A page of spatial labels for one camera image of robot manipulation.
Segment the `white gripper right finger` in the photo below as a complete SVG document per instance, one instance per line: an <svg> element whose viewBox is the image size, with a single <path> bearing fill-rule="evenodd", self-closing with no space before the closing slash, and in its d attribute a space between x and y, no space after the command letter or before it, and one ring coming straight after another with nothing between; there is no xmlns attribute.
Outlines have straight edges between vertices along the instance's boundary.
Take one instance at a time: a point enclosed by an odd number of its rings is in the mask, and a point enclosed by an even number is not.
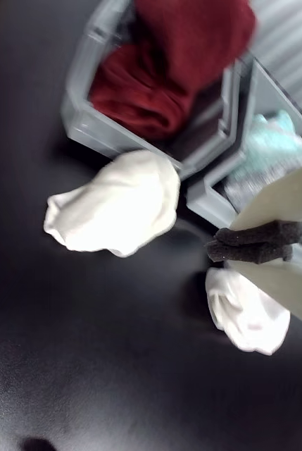
<svg viewBox="0 0 302 451"><path fill-rule="evenodd" d="M249 279L302 321L302 245L294 245L291 261L264 264L227 261L226 266Z"/></svg>

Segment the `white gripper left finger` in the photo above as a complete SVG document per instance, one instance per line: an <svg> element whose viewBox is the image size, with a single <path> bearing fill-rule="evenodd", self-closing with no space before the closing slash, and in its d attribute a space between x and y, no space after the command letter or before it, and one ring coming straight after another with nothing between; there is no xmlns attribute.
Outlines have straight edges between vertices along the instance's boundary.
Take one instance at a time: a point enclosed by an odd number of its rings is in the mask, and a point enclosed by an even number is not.
<svg viewBox="0 0 302 451"><path fill-rule="evenodd" d="M278 246L302 237L302 167L266 185L215 239L229 246L269 243Z"/></svg>

